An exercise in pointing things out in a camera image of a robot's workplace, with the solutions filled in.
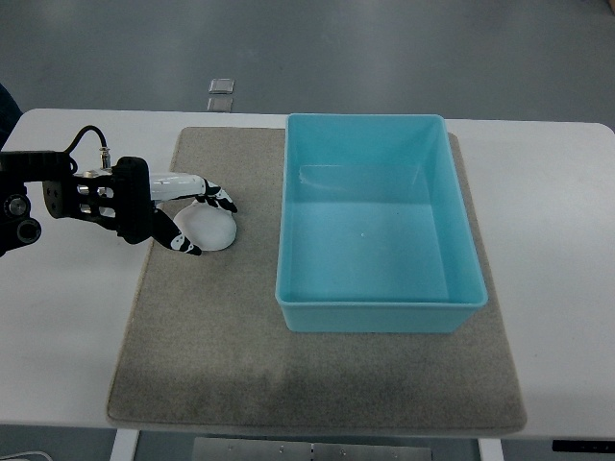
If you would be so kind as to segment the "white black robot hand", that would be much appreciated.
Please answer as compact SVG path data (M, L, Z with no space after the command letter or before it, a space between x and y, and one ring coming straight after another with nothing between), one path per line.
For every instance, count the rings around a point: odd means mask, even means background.
M229 194L219 185L187 173L149 172L142 158L123 157L111 168L112 205L117 234L128 243L150 237L164 248L186 255L200 255L174 221L158 205L195 198L199 204L237 213Z

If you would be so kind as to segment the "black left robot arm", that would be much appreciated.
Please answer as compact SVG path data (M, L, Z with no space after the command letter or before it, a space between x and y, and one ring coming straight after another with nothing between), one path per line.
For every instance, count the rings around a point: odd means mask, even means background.
M101 166L81 172L71 156L86 133L100 142ZM160 209L160 204L191 200L192 208L219 210L231 217L237 212L229 194L205 178L187 173L153 174L137 157L112 161L107 140L93 125L81 128L62 151L12 151L1 155L1 251L36 243L41 225L32 217L28 185L38 182L48 214L54 219L74 219L113 231L136 245L149 238L164 248L200 255L206 245L195 232L180 227Z

